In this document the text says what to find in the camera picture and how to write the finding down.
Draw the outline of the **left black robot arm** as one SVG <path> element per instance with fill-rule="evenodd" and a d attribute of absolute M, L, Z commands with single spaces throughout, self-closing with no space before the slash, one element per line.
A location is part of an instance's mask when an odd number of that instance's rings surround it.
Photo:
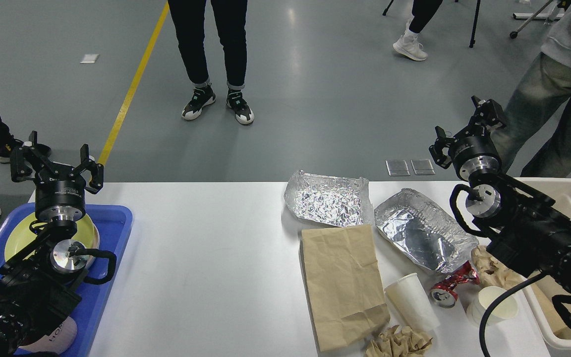
<path fill-rule="evenodd" d="M 97 194 L 104 185 L 104 166 L 89 156 L 87 144 L 79 165 L 52 162 L 39 151 L 37 136 L 33 131 L 10 156 L 12 181 L 36 186 L 35 217 L 42 226 L 0 267 L 0 357 L 49 335 L 81 302 L 77 287 L 110 282 L 117 266 L 113 252 L 73 239 L 86 215 L 85 192 Z"/>

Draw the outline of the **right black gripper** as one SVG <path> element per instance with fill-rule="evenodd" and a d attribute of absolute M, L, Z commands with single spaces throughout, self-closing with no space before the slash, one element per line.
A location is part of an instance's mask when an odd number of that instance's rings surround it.
<path fill-rule="evenodd" d="M 457 177 L 468 181 L 471 174 L 481 170 L 500 172 L 502 162 L 490 134 L 506 128 L 506 116 L 502 106 L 492 100 L 471 96 L 475 111 L 469 120 L 469 131 L 447 136 L 440 126 L 435 126 L 436 140 L 429 147 L 431 158 L 442 169 L 453 164 Z"/>

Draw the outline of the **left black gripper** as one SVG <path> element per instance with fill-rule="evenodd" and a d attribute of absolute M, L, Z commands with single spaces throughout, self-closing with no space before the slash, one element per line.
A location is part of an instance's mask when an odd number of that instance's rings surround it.
<path fill-rule="evenodd" d="M 79 221 L 86 215 L 85 191 L 97 194 L 104 187 L 104 165 L 89 156 L 88 144 L 81 146 L 81 163 L 67 179 L 56 179 L 56 165 L 38 144 L 38 132 L 10 154 L 11 180 L 32 180 L 36 186 L 35 217 L 40 222 Z"/>

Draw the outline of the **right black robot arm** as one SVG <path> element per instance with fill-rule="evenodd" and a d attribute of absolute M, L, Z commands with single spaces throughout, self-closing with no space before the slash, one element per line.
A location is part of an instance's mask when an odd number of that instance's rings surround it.
<path fill-rule="evenodd" d="M 462 180 L 450 197 L 455 220 L 467 233 L 489 238 L 488 253 L 526 277 L 498 303 L 551 276 L 567 292 L 552 303 L 571 328 L 571 220 L 555 210 L 551 197 L 502 172 L 490 134 L 505 126 L 505 113 L 494 100 L 471 99 L 469 124 L 452 137 L 436 126 L 430 146 L 435 163 L 453 166 Z"/>

